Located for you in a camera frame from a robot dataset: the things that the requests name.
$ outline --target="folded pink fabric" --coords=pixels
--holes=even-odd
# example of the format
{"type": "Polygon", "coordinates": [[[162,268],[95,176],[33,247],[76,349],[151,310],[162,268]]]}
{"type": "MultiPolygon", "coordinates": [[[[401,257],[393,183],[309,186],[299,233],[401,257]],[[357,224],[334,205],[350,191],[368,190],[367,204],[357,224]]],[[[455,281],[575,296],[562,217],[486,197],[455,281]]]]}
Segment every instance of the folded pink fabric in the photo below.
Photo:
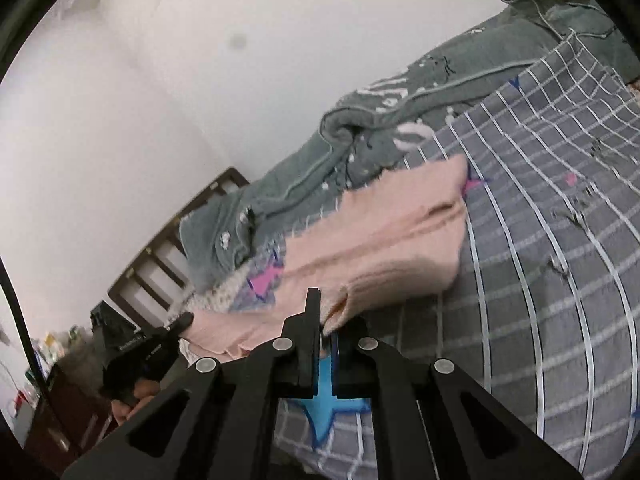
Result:
{"type": "Polygon", "coordinates": [[[337,212],[287,239],[271,310],[197,312],[182,336],[196,354],[239,358],[280,335],[284,320],[304,310],[310,286],[321,290],[325,335],[364,310],[443,291],[458,273],[466,175],[458,155],[345,192],[337,212]]]}

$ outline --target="wooden headboard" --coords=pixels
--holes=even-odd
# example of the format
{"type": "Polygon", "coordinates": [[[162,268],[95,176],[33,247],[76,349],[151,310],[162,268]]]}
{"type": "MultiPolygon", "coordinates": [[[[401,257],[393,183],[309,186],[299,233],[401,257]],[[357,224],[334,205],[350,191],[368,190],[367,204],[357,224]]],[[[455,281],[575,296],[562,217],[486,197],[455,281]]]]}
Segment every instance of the wooden headboard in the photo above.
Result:
{"type": "Polygon", "coordinates": [[[166,311],[189,285],[184,248],[180,243],[180,219],[204,205],[214,195],[247,186],[236,168],[228,168],[182,208],[140,251],[108,291],[108,296],[143,330],[161,326],[166,311]]]}

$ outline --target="hand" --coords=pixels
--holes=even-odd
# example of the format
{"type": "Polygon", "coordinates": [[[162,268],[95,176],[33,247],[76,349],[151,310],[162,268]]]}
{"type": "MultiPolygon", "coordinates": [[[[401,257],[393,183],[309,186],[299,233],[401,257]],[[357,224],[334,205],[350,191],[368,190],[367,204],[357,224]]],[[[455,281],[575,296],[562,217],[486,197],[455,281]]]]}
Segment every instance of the hand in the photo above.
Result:
{"type": "Polygon", "coordinates": [[[121,400],[111,401],[111,411],[119,426],[122,426],[139,410],[144,408],[159,393],[160,383],[150,381],[149,379],[140,379],[133,389],[133,396],[140,399],[135,408],[127,406],[121,400]]]}

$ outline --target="gray checkered fabric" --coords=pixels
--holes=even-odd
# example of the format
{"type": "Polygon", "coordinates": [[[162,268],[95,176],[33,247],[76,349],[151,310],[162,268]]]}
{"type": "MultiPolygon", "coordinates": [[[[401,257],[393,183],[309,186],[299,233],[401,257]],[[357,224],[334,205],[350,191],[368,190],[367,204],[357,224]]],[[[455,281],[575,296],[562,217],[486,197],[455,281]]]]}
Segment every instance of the gray checkered fabric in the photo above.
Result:
{"type": "MultiPolygon", "coordinates": [[[[590,480],[636,434],[639,148],[634,97],[570,36],[404,159],[463,153],[486,183],[466,197],[454,285],[367,314],[405,356],[455,361],[590,480]]],[[[274,437],[329,478],[377,476],[370,415],[337,415],[312,450],[283,402],[274,437]]]]}

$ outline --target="silver screw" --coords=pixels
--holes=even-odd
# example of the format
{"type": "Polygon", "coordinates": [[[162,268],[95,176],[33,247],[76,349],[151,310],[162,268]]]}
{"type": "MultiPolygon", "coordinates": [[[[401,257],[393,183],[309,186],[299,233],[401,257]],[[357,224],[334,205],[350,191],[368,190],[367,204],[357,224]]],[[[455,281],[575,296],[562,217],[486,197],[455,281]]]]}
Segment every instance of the silver screw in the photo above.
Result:
{"type": "Polygon", "coordinates": [[[279,337],[273,340],[273,347],[281,352],[284,350],[289,350],[289,348],[291,348],[292,346],[293,341],[288,337],[279,337]]]}
{"type": "Polygon", "coordinates": [[[196,370],[201,374],[206,374],[215,370],[216,360],[211,357],[203,357],[196,362],[196,370]]]}
{"type": "Polygon", "coordinates": [[[375,350],[378,348],[378,340],[372,337],[363,337],[358,341],[358,346],[363,350],[375,350]]]}
{"type": "Polygon", "coordinates": [[[456,366],[448,359],[438,359],[436,364],[433,365],[437,372],[441,374],[450,374],[456,369],[456,366]]]}

